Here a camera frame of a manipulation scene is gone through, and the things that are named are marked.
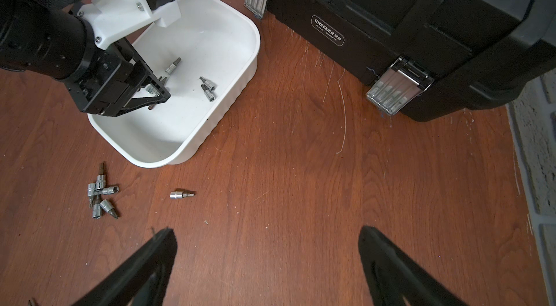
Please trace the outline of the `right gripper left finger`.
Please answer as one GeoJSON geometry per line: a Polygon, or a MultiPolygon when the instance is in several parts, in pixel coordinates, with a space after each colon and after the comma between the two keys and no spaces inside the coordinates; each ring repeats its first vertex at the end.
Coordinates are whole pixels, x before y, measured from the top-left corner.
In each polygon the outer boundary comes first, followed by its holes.
{"type": "Polygon", "coordinates": [[[162,305],[178,243],[175,232],[162,229],[76,305],[162,305]]]}

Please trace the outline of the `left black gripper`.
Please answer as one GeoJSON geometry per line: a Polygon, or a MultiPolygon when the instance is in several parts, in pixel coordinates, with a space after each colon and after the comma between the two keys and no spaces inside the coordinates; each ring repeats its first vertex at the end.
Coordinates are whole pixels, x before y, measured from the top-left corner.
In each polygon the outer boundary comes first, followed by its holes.
{"type": "Polygon", "coordinates": [[[153,104],[167,102],[171,94],[127,38],[106,50],[95,49],[87,68],[81,68],[64,85],[79,111],[118,117],[153,104]],[[160,96],[147,93],[153,84],[160,96]]]}

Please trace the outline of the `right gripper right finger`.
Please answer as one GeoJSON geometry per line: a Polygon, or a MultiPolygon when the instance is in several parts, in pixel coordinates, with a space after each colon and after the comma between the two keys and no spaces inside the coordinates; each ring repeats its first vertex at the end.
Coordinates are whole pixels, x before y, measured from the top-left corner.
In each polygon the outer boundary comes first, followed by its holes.
{"type": "Polygon", "coordinates": [[[363,226],[359,255],[374,305],[464,305],[379,229],[363,226]]]}

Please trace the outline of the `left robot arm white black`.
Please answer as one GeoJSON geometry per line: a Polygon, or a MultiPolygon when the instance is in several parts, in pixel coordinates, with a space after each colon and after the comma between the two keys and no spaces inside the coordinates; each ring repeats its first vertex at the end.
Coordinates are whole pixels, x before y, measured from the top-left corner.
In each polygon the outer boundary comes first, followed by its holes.
{"type": "Polygon", "coordinates": [[[51,77],[80,111],[118,117],[170,99],[127,37],[179,17],[176,0],[1,0],[1,68],[51,77]]]}

